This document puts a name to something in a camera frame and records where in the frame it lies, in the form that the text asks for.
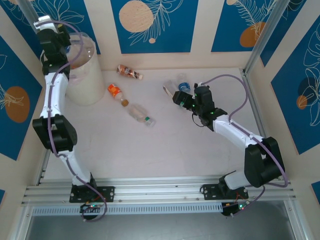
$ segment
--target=white tabletop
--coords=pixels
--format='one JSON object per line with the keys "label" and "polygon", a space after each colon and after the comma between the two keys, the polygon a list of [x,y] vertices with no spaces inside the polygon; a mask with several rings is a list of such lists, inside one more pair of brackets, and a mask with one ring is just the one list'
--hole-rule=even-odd
{"label": "white tabletop", "polygon": [[[241,77],[238,68],[141,70],[143,80],[103,72],[106,84],[116,83],[130,103],[148,110],[156,120],[150,128],[134,120],[108,91],[94,105],[66,100],[65,116],[78,134],[76,150],[95,178],[186,177],[224,175],[244,166],[244,153],[223,136],[196,126],[191,112],[180,109],[163,90],[166,80],[186,73],[190,83],[220,74]],[[242,85],[222,77],[210,85],[215,106],[229,114],[245,99]],[[250,103],[233,118],[258,134]],[[71,179],[60,159],[51,154],[44,180]]]}

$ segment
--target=bottle cap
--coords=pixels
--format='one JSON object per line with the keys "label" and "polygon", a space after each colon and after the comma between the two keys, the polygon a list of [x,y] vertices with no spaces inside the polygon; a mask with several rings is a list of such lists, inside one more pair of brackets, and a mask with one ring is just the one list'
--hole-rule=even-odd
{"label": "bottle cap", "polygon": [[128,106],[128,104],[129,104],[129,101],[127,99],[125,99],[121,102],[121,105],[124,107]]}
{"label": "bottle cap", "polygon": [[145,120],[145,125],[147,125],[148,127],[153,127],[156,124],[156,121],[148,116],[144,120]]}

